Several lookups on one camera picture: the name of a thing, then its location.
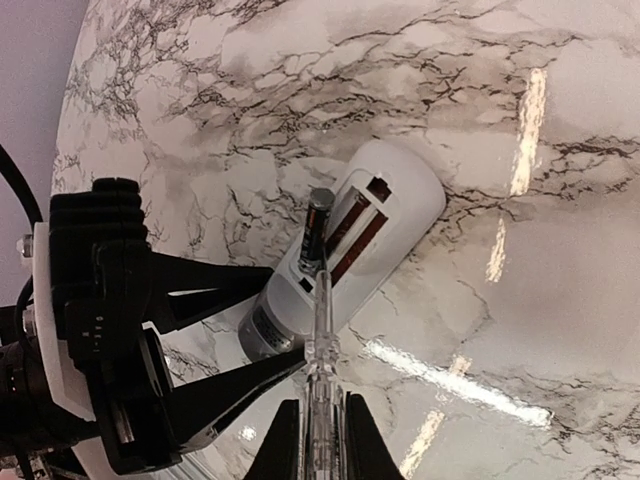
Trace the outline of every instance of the transparent tube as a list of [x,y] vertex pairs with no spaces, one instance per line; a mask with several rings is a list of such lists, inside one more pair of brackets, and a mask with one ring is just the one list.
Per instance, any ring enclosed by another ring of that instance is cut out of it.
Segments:
[[333,332],[331,276],[316,277],[315,328],[305,343],[307,404],[305,409],[304,480],[341,480],[342,389],[336,363],[340,344]]

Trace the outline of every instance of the white marble table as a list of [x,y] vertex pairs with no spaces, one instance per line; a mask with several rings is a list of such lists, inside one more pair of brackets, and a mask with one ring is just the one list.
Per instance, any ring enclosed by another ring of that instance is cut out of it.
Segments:
[[[403,473],[635,479],[638,45],[633,0],[93,0],[54,191],[131,177],[159,251],[275,265],[311,186],[403,142],[448,207],[340,365]],[[243,309],[166,339],[178,379],[242,364]],[[199,454],[211,478],[243,477],[299,384]]]

